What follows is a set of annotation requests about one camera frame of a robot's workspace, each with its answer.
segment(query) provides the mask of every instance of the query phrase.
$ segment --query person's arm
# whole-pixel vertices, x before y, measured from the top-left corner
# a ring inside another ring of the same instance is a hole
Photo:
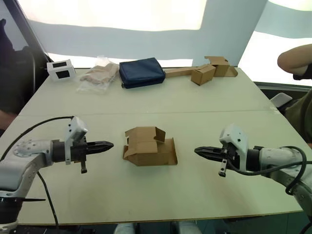
[[[277,65],[285,72],[302,76],[312,63],[312,44],[302,45],[282,53]]]
[[[17,115],[0,110],[0,129],[6,130]]]

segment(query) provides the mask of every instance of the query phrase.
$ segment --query white table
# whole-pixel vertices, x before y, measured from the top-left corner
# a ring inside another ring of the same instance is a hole
[[[47,80],[0,138],[0,153],[33,124],[67,114],[79,114],[86,122],[88,141],[114,143],[109,151],[87,157],[86,174],[80,174],[79,164],[56,163],[41,170],[61,224],[222,218],[299,211],[301,208],[295,199],[286,195],[285,188],[275,181],[233,171],[227,171],[226,178],[219,177],[219,163],[194,153],[194,148],[199,146],[220,147],[221,130],[235,123],[249,136],[251,148],[254,145],[272,148],[295,145],[312,159],[312,150],[299,134],[261,91],[241,71],[239,73],[236,78],[214,78],[200,87],[193,86],[188,77],[133,90],[121,89],[117,81],[103,96],[78,94],[70,84],[58,85]],[[215,89],[223,95],[213,97]],[[61,97],[51,98],[53,92]],[[158,99],[156,94],[162,94],[160,96],[165,99]],[[150,104],[151,97],[157,99],[155,105]],[[90,100],[97,100],[97,105],[91,105]],[[67,120],[47,123],[26,138],[63,139],[67,124]],[[123,160],[124,132],[136,126],[157,126],[166,131],[166,137],[174,137],[178,164],[137,167]],[[37,178],[28,197],[46,197]],[[19,221],[21,224],[54,224],[47,201],[24,203]]]
[[[189,76],[168,78],[162,84],[122,89],[114,81],[105,94],[78,93],[72,81],[49,78],[21,111],[21,116],[129,113],[184,113],[271,110],[275,107],[241,70],[237,77],[213,78],[198,86]]]

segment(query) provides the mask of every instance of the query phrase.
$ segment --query blue pouch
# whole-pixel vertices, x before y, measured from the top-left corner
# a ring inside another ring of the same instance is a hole
[[[162,83],[166,74],[156,58],[147,58],[119,64],[122,86],[130,89]]]

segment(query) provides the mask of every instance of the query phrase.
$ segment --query clear plastic bag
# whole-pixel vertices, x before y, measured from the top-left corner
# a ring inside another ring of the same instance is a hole
[[[118,76],[119,65],[110,62],[108,58],[99,56],[96,65],[85,74],[77,76],[80,83],[79,92],[104,93],[110,83]]]

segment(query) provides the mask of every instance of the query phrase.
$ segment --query floor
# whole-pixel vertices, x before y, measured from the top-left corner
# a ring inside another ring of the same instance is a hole
[[[303,212],[276,214],[244,219],[199,220],[197,226],[203,234],[298,234],[308,223]],[[113,234],[116,224],[83,225],[61,234]],[[17,234],[55,234],[55,230],[36,230],[29,227],[20,229]],[[141,223],[141,234],[170,234],[170,222]],[[306,232],[312,234],[312,228]]]

